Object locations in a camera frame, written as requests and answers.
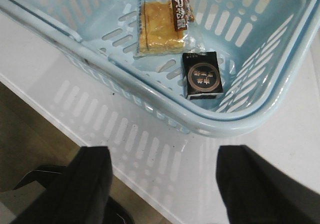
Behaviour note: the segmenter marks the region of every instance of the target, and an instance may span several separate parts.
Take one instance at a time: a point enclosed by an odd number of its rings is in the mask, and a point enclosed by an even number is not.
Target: black package
[[[213,99],[223,93],[216,52],[183,53],[184,96],[188,99]]]

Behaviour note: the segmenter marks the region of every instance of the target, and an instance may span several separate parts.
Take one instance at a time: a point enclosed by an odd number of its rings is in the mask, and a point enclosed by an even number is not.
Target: light blue plastic basket
[[[183,96],[181,56],[134,60],[137,0],[0,0],[79,68],[183,133],[224,137],[274,113],[320,24],[320,0],[190,0],[224,95]]]

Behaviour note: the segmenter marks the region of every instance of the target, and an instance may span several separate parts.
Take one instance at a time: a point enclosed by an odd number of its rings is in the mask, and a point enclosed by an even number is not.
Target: floor
[[[78,149],[0,83],[0,222],[9,223],[44,190],[33,182],[12,191],[27,172],[43,164],[68,165]],[[136,224],[170,224],[116,177],[112,185],[110,195],[131,213]]]

